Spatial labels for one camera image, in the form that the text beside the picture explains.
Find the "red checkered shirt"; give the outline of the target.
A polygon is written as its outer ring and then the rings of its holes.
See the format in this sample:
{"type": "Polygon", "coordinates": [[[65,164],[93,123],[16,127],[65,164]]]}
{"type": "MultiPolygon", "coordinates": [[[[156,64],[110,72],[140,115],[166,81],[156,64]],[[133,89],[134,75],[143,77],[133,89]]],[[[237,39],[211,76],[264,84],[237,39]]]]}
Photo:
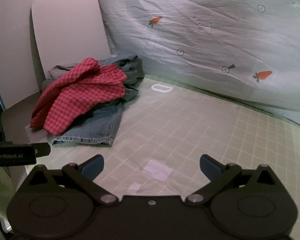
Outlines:
{"type": "Polygon", "coordinates": [[[123,97],[126,79],[116,64],[101,67],[97,60],[87,58],[42,92],[30,127],[60,135],[77,117],[96,105],[123,97]]]}

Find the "blue denim jeans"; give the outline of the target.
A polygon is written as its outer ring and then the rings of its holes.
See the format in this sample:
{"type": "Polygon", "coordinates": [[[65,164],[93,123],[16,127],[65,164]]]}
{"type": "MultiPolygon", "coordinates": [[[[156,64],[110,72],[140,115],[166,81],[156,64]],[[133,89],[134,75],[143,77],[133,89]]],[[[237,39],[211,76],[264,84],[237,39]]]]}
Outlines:
{"type": "Polygon", "coordinates": [[[123,100],[99,104],[77,117],[65,132],[52,139],[52,145],[76,143],[111,146],[121,124],[123,100]]]}

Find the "small white tape piece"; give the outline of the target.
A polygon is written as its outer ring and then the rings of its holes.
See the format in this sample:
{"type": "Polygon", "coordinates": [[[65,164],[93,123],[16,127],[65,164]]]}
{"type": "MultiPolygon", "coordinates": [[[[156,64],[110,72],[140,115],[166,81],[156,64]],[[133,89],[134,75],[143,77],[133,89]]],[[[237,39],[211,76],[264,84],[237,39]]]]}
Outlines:
{"type": "Polygon", "coordinates": [[[129,185],[129,187],[127,188],[127,193],[128,194],[136,194],[139,189],[141,188],[141,184],[138,182],[133,182],[129,185]]]}

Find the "grey-green garment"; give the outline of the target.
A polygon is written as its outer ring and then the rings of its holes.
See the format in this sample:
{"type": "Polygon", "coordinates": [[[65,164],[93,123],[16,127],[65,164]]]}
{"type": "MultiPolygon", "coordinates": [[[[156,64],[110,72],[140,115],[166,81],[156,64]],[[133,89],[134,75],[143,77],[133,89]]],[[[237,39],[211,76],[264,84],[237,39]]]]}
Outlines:
{"type": "MultiPolygon", "coordinates": [[[[126,91],[124,96],[122,97],[122,100],[129,101],[137,96],[139,93],[139,90],[137,89],[138,83],[145,77],[142,67],[142,59],[140,59],[138,55],[123,54],[99,61],[99,65],[101,67],[105,67],[111,64],[115,64],[117,68],[122,70],[127,77],[124,82],[126,91]]],[[[49,77],[42,83],[42,92],[51,83],[72,70],[76,65],[76,63],[70,63],[52,67],[48,71],[49,77]]]]}

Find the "white chair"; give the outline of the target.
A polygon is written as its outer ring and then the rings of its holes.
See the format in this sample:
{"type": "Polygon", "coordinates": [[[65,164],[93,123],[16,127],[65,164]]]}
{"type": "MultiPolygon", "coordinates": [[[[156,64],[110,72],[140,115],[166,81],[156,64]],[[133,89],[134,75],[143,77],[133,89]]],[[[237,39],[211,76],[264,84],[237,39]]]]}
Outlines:
{"type": "MultiPolygon", "coordinates": [[[[35,0],[31,12],[45,77],[58,64],[79,63],[87,57],[111,57],[98,0],[35,0]]],[[[1,121],[7,141],[46,141],[46,132],[31,132],[29,127],[39,96],[36,92],[3,112],[1,121]]]]}

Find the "carrot print bed sheet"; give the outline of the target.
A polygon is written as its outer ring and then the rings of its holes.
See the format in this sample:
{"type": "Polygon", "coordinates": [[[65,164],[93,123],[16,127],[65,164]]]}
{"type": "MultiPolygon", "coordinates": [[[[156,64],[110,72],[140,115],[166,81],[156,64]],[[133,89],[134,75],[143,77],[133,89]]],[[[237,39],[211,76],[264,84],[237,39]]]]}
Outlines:
{"type": "Polygon", "coordinates": [[[99,0],[112,51],[148,74],[300,125],[300,0],[99,0]]]}

